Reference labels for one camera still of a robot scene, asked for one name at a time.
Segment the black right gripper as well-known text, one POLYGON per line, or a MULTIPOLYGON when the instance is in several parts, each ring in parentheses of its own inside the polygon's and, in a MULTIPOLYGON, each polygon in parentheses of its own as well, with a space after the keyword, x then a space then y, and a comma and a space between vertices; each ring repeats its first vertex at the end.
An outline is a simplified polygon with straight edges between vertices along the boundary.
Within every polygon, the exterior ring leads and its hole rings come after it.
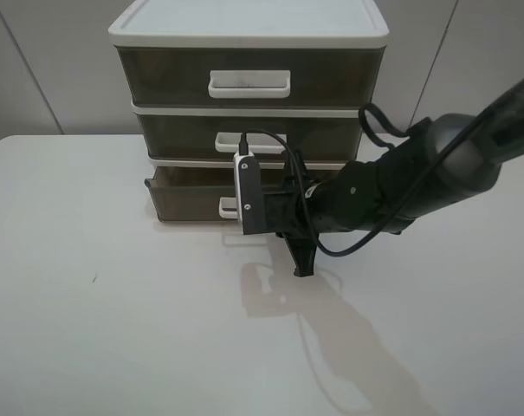
POLYGON ((264 192, 265 220, 268 232, 285 241, 294 261, 294 275, 314 274, 318 238, 309 199, 320 184, 308 170, 298 150, 287 153, 281 185, 264 192))

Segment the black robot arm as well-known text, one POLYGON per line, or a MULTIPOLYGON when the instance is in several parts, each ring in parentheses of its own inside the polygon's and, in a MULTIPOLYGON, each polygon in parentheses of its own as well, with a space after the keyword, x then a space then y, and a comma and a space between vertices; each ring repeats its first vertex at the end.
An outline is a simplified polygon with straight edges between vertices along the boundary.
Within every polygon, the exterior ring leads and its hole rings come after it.
POLYGON ((265 195, 266 230, 283 238, 296 276, 314 273, 318 251, 345 257, 378 234, 398 235, 417 219, 490 190, 501 166, 524 155, 524 79, 477 116, 424 118, 401 131, 373 103, 359 109, 378 159, 346 163, 330 179, 304 174, 265 195))

